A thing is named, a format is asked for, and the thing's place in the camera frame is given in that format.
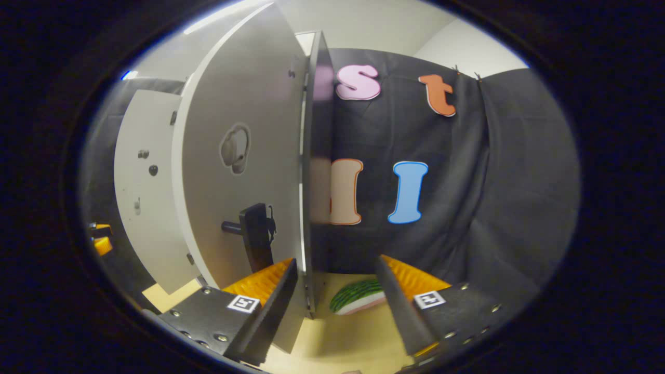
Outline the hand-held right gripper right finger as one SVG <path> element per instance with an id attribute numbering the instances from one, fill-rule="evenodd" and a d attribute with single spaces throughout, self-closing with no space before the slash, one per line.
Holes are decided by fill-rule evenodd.
<path id="1" fill-rule="evenodd" d="M 511 317 L 508 304 L 468 282 L 449 284 L 386 255 L 376 259 L 376 275 L 415 360 L 458 359 Z"/>

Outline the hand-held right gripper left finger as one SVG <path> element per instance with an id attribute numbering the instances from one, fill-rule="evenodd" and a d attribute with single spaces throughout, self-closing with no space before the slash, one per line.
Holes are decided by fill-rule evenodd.
<path id="1" fill-rule="evenodd" d="M 298 280 L 288 258 L 224 289 L 202 287 L 157 317 L 159 326 L 216 359 L 263 364 Z"/>

